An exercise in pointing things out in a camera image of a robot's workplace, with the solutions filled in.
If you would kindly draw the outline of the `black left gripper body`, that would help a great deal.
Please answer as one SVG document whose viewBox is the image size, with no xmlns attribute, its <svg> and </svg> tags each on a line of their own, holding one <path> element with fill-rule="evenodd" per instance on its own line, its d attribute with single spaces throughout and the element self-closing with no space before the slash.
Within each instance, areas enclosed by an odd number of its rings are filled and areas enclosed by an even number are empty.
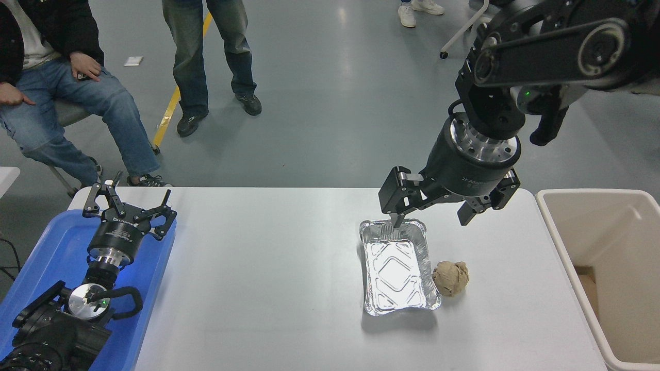
<svg viewBox="0 0 660 371">
<path fill-rule="evenodd" d="M 136 216 L 146 214 L 141 208 L 125 205 L 123 209 L 124 216 L 120 216 L 114 208 L 102 213 L 102 222 L 88 247 L 88 253 L 93 258 L 109 249 L 119 251 L 124 259 L 133 259 L 137 255 L 142 238 L 151 230 L 151 223 L 149 219 L 135 220 Z"/>
</svg>

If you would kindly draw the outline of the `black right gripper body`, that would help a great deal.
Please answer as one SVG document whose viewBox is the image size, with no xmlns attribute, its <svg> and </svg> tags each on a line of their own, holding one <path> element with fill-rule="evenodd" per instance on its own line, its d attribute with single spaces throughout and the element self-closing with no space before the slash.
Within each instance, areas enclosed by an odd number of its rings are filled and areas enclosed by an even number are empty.
<svg viewBox="0 0 660 371">
<path fill-rule="evenodd" d="M 518 137 L 492 139 L 468 123 L 446 123 L 432 148 L 420 184 L 427 197 L 488 195 L 518 161 Z"/>
</svg>

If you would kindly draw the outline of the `person's left hand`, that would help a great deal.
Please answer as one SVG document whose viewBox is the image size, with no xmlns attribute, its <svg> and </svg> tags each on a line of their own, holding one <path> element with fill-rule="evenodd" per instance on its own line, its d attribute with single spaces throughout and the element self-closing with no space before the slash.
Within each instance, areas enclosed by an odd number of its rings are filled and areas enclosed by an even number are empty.
<svg viewBox="0 0 660 371">
<path fill-rule="evenodd" d="M 69 63 L 74 78 L 78 79 L 78 75 L 85 75 L 93 81 L 101 81 L 99 75 L 102 72 L 102 65 L 87 54 L 72 52 L 69 54 Z"/>
</svg>

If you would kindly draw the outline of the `person's right hand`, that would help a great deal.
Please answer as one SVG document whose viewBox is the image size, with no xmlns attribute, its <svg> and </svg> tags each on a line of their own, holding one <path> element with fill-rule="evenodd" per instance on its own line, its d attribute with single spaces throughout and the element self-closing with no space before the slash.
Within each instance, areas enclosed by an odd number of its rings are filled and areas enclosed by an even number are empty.
<svg viewBox="0 0 660 371">
<path fill-rule="evenodd" d="M 21 92 L 15 86 L 8 82 L 1 82 L 0 87 L 0 104 L 1 106 L 17 106 L 20 104 L 36 105 L 36 103 L 28 98 L 26 94 Z"/>
</svg>

